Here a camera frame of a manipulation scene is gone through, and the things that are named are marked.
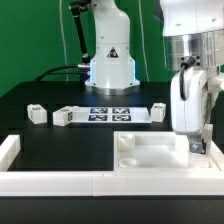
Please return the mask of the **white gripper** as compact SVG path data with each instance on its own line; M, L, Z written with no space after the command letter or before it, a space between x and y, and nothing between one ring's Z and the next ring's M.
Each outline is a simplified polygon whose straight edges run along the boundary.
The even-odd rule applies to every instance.
M184 72L184 93L181 98L180 73L171 81L171 120L177 134L200 134L215 106L218 95L224 91L224 73L219 68L195 69ZM191 153L200 152L200 136L188 137ZM206 135L202 133L202 152L207 154Z

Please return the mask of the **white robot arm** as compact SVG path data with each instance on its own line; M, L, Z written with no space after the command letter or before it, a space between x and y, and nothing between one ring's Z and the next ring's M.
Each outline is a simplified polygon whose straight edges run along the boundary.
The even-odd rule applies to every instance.
M176 72L170 87L173 131L188 137L192 153L206 154L205 124L224 91L224 0L159 0L165 66ZM96 54L90 91L120 95L139 87L129 53L130 20L114 0L91 0Z

